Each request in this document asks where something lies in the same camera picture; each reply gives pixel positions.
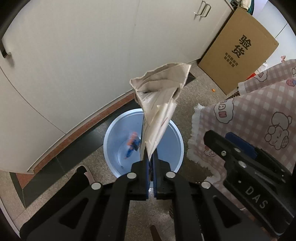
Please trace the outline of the orange blue snack wrapper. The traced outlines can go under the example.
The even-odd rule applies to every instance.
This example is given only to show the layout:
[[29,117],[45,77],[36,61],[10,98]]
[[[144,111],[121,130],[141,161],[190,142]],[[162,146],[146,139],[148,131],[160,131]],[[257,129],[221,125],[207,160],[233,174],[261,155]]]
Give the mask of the orange blue snack wrapper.
[[125,154],[125,158],[129,158],[134,151],[137,151],[140,147],[140,138],[137,132],[132,132],[128,142],[127,142],[128,149]]

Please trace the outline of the pink checkered cartoon tablecloth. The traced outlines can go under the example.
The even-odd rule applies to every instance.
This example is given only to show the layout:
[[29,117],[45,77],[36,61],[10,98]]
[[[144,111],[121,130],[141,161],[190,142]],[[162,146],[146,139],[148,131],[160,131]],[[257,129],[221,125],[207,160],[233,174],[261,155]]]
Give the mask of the pink checkered cartoon tablecloth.
[[194,108],[187,151],[190,160],[210,170],[206,181],[234,203],[237,199],[223,186],[224,161],[204,144],[204,134],[208,130],[221,136],[234,133],[293,171],[295,60],[286,60],[240,82],[238,92],[237,97],[207,107],[198,104]]

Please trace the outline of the pink white slipper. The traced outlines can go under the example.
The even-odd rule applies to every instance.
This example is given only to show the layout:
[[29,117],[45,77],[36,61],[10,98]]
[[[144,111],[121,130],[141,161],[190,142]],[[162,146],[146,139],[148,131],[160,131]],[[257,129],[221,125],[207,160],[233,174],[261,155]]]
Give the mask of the pink white slipper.
[[77,166],[72,178],[86,186],[90,186],[95,182],[90,170],[85,165]]

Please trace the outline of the brown cardboard box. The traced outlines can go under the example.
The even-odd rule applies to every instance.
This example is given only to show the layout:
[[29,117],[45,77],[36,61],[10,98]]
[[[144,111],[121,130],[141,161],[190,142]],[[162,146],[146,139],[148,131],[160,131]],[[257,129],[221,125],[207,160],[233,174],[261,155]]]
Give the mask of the brown cardboard box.
[[260,22],[237,8],[199,67],[228,94],[247,80],[277,47],[276,39]]

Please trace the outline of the long white floor cabinet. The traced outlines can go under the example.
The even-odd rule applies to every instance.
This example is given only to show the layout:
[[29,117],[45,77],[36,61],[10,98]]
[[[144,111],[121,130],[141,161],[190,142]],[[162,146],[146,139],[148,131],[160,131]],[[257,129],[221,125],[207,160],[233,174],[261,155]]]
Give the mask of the long white floor cabinet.
[[26,173],[166,63],[199,59],[228,1],[1,1],[1,169]]

